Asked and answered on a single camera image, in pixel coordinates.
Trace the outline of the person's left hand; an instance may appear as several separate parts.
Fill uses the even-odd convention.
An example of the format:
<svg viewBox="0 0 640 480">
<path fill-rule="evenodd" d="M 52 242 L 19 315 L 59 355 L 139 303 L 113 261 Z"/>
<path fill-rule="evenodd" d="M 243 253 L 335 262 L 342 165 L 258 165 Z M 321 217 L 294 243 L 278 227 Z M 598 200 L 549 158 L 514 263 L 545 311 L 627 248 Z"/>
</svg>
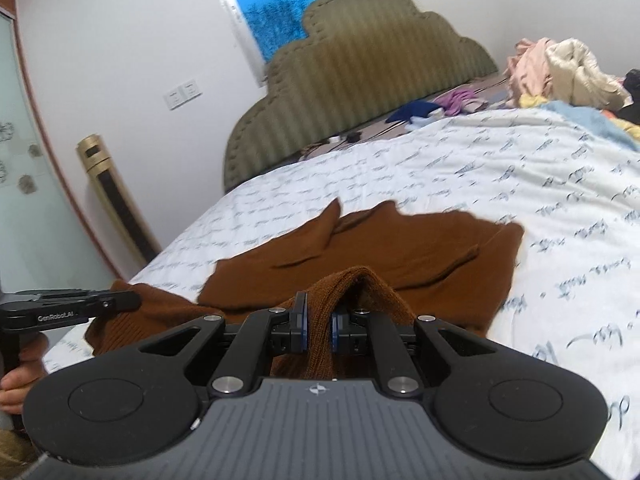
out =
<svg viewBox="0 0 640 480">
<path fill-rule="evenodd" d="M 49 341 L 46 335 L 32 335 L 18 355 L 20 365 L 1 379 L 1 409 L 9 415 L 21 415 L 30 389 L 47 375 L 43 357 Z"/>
</svg>

